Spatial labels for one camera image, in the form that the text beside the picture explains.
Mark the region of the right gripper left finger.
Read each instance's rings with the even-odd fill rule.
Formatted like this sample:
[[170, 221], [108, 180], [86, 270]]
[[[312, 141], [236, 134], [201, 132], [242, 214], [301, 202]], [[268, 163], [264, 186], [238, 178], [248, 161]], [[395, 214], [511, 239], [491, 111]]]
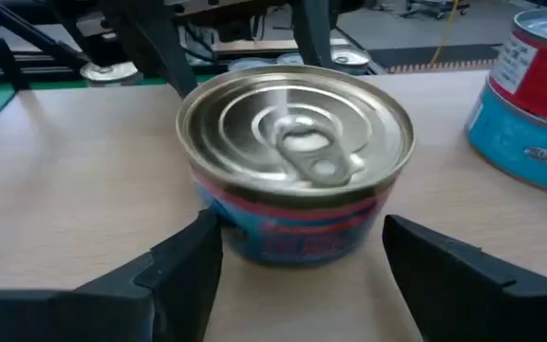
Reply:
[[0, 290], [0, 342], [202, 342], [221, 274], [215, 213], [74, 290]]

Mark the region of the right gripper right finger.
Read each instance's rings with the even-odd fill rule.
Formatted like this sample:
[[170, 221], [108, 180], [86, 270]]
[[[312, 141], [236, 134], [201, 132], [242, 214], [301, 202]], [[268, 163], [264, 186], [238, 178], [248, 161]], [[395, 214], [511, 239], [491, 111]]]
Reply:
[[424, 342], [547, 342], [547, 277], [407, 218], [382, 241]]

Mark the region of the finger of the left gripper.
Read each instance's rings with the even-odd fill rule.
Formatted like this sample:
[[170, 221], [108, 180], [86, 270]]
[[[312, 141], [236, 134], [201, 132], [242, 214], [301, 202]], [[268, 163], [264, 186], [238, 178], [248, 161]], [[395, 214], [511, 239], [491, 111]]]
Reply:
[[182, 98], [198, 86], [163, 0], [98, 0], [98, 6], [140, 72], [159, 74]]
[[334, 68], [330, 45], [330, 0], [292, 0], [292, 30], [306, 65]]

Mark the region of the blue and pink labelled can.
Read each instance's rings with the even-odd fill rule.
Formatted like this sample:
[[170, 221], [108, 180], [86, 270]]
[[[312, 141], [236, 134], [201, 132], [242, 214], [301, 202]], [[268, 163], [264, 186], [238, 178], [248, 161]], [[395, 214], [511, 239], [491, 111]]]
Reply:
[[381, 88], [316, 66], [227, 72], [183, 100], [176, 129], [191, 176], [242, 257], [329, 263], [367, 237], [415, 147]]

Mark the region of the teal labelled tuna can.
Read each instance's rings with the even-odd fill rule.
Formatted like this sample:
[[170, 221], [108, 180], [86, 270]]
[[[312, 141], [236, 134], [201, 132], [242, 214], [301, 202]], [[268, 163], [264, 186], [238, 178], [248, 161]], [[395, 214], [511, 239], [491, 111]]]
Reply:
[[471, 146], [492, 165], [547, 190], [547, 120], [505, 100], [486, 81], [465, 125]]

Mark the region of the black mat orange striped edge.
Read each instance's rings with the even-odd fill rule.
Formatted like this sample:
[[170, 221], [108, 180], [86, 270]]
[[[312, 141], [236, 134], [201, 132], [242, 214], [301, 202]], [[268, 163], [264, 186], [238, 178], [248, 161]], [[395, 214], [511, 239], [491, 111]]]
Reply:
[[371, 49], [372, 62], [388, 74], [490, 69], [501, 44]]

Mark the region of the black wheeled stand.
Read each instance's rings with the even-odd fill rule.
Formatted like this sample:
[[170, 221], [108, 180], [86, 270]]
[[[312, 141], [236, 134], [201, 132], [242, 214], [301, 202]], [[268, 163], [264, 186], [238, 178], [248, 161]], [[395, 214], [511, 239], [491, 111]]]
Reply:
[[441, 20], [453, 11], [465, 15], [470, 7], [468, 0], [406, 0], [406, 11], [400, 17], [420, 13]]

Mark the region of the wooden shelf black metal frame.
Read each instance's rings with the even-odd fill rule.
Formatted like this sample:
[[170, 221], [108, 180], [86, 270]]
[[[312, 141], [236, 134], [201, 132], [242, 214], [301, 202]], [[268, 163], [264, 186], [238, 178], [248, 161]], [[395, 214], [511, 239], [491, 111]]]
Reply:
[[[378, 75], [416, 148], [385, 212], [547, 276], [547, 192], [485, 162], [464, 135], [482, 71]], [[146, 252], [200, 209], [166, 85], [20, 92], [0, 112], [0, 288], [74, 289]], [[381, 230], [304, 270], [223, 260], [207, 342], [410, 342], [419, 331]]]

